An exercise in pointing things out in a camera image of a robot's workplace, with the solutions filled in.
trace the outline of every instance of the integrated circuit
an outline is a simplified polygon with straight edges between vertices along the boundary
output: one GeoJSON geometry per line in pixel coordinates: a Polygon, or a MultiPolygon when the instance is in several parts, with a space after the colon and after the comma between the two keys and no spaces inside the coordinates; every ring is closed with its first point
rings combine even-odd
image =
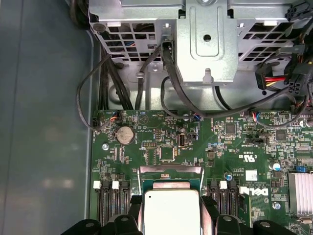
{"type": "Polygon", "coordinates": [[[236,134],[236,125],[234,123],[226,123],[225,134],[235,135],[236,134]]]}
{"type": "Polygon", "coordinates": [[[287,131],[286,130],[276,130],[276,140],[277,141],[287,141],[287,131]]]}

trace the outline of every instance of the white label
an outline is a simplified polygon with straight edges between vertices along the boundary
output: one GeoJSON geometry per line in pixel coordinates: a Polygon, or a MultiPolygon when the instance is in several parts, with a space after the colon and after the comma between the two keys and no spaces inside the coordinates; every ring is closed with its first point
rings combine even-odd
{"type": "Polygon", "coordinates": [[[246,163],[254,163],[255,159],[257,159],[257,155],[252,155],[252,154],[244,154],[244,155],[239,155],[240,159],[243,159],[244,162],[246,163]]]}
{"type": "Polygon", "coordinates": [[[251,196],[268,196],[268,188],[247,188],[247,187],[239,187],[240,194],[247,194],[251,196]]]}
{"type": "Polygon", "coordinates": [[[246,170],[246,181],[258,181],[258,171],[246,170]]]}

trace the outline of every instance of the black wire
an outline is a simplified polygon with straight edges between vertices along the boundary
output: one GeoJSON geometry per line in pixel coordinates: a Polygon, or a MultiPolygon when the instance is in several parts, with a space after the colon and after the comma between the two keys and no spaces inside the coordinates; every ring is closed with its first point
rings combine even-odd
{"type": "MultiPolygon", "coordinates": [[[[155,49],[155,51],[149,56],[149,58],[143,63],[139,72],[144,72],[146,70],[147,66],[152,61],[154,61],[160,54],[161,54],[161,46],[158,46],[155,49]]],[[[136,102],[135,102],[135,109],[136,110],[140,109],[140,104],[141,104],[141,99],[142,99],[142,94],[143,94],[143,84],[144,84],[144,79],[139,78],[138,79],[138,93],[137,93],[136,102]]]]}
{"type": "Polygon", "coordinates": [[[299,117],[304,113],[304,111],[305,111],[305,109],[307,107],[308,102],[309,102],[309,95],[307,94],[305,96],[305,98],[304,98],[304,102],[303,102],[302,107],[301,107],[300,111],[298,112],[298,114],[293,119],[291,119],[290,121],[288,121],[288,122],[286,122],[284,124],[280,124],[280,125],[266,125],[266,124],[261,123],[259,121],[257,121],[256,123],[261,125],[261,126],[263,126],[263,127],[270,128],[270,129],[271,128],[286,127],[286,126],[294,123],[295,121],[297,121],[299,119],[299,117]]]}
{"type": "Polygon", "coordinates": [[[97,66],[84,78],[84,80],[78,85],[77,87],[77,92],[76,92],[76,105],[77,105],[77,109],[78,109],[78,113],[79,113],[79,117],[80,119],[82,120],[83,124],[93,130],[93,131],[99,131],[101,129],[103,129],[104,127],[106,127],[107,125],[109,125],[110,123],[110,120],[106,121],[104,124],[102,124],[101,126],[98,126],[98,127],[93,127],[93,126],[90,126],[88,124],[88,122],[86,121],[85,117],[84,117],[84,114],[83,114],[83,111],[82,111],[82,106],[81,106],[81,102],[80,102],[80,91],[84,85],[84,83],[91,78],[91,76],[98,71],[98,69],[100,69],[100,67],[110,58],[109,55],[107,55],[106,57],[104,57],[98,64],[97,66]]]}
{"type": "Polygon", "coordinates": [[[131,100],[129,99],[126,87],[121,79],[121,77],[118,74],[117,68],[114,65],[114,62],[112,59],[108,60],[108,68],[109,73],[111,75],[112,81],[114,83],[114,86],[116,88],[116,93],[121,101],[121,104],[123,106],[123,109],[133,109],[131,100]]]}
{"type": "Polygon", "coordinates": [[[221,94],[221,90],[219,86],[215,86],[215,93],[217,98],[219,99],[220,103],[227,109],[227,110],[231,110],[231,107],[226,103],[226,101],[224,100],[222,94],[221,94]]]}
{"type": "MultiPolygon", "coordinates": [[[[175,115],[171,111],[169,111],[168,108],[166,107],[166,105],[164,103],[165,82],[167,80],[169,80],[169,79],[170,79],[170,77],[164,78],[163,81],[162,81],[162,84],[161,84],[161,105],[162,105],[164,111],[168,115],[171,115],[174,118],[179,118],[179,119],[191,118],[191,117],[186,117],[186,116],[175,115]]],[[[253,109],[255,107],[258,107],[258,106],[260,106],[262,104],[265,104],[265,103],[267,103],[267,102],[277,98],[280,95],[285,94],[286,92],[288,92],[288,88],[284,88],[281,91],[276,92],[274,94],[271,94],[271,95],[267,96],[266,98],[258,100],[258,101],[254,102],[252,104],[248,104],[248,105],[245,105],[245,106],[242,106],[242,107],[239,107],[239,108],[236,108],[236,109],[232,109],[232,110],[221,111],[221,112],[217,112],[217,113],[208,113],[208,114],[204,114],[203,111],[200,111],[201,114],[199,112],[196,112],[195,110],[192,110],[192,111],[194,111],[195,113],[197,113],[198,115],[200,115],[201,117],[204,117],[204,118],[223,118],[223,117],[231,116],[231,115],[234,115],[234,114],[237,114],[237,113],[240,113],[240,112],[247,111],[247,110],[253,109]]]]}
{"type": "Polygon", "coordinates": [[[198,115],[200,115],[201,117],[204,118],[222,118],[222,117],[226,117],[226,116],[230,116],[236,113],[240,113],[242,111],[246,111],[246,110],[250,110],[253,109],[257,106],[260,106],[262,104],[265,104],[273,99],[275,99],[276,97],[285,94],[286,92],[288,92],[288,87],[274,93],[271,94],[267,97],[265,97],[264,99],[261,99],[259,101],[256,101],[252,104],[248,104],[233,110],[227,110],[227,111],[221,111],[221,112],[217,112],[217,113],[209,113],[206,114],[203,111],[201,111],[200,109],[198,109],[188,98],[188,96],[186,95],[186,93],[184,92],[184,90],[181,87],[181,84],[179,82],[179,79],[177,77],[176,74],[176,70],[175,70],[175,66],[170,54],[170,51],[168,48],[164,48],[163,49],[163,62],[165,63],[165,66],[167,68],[170,80],[172,82],[172,85],[177,93],[177,95],[179,96],[180,100],[184,103],[184,105],[187,106],[188,109],[194,111],[195,113],[197,113],[198,115]]]}
{"type": "Polygon", "coordinates": [[[141,104],[141,99],[142,99],[142,94],[143,94],[143,83],[144,83],[143,78],[139,78],[138,79],[138,93],[137,93],[136,102],[135,102],[135,110],[140,109],[140,104],[141,104]]]}

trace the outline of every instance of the silver heatsink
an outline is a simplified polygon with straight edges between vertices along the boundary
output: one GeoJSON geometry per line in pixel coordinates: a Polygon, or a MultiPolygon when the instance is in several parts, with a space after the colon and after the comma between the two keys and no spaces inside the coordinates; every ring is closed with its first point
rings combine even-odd
{"type": "Polygon", "coordinates": [[[290,211],[297,214],[313,214],[313,175],[290,173],[290,211]]]}

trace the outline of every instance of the black ram slot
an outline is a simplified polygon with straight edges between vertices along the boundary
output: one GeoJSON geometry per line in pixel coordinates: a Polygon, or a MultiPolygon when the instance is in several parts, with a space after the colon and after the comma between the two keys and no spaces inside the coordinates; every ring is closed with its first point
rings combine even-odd
{"type": "Polygon", "coordinates": [[[229,182],[229,204],[230,204],[230,215],[238,217],[238,188],[235,181],[229,182]]]}
{"type": "Polygon", "coordinates": [[[212,181],[208,185],[208,195],[213,198],[213,200],[217,203],[215,206],[218,211],[220,211],[220,187],[218,186],[216,181],[212,181]]]}
{"type": "Polygon", "coordinates": [[[121,206],[120,206],[120,213],[127,214],[129,210],[129,199],[130,199],[130,187],[129,183],[126,181],[121,182],[120,186],[120,197],[121,197],[121,206]]]}
{"type": "Polygon", "coordinates": [[[229,214],[229,190],[221,189],[220,190],[220,214],[229,214]]]}
{"type": "Polygon", "coordinates": [[[98,192],[98,220],[104,226],[109,220],[109,204],[110,204],[110,183],[102,182],[102,187],[98,192]]]}

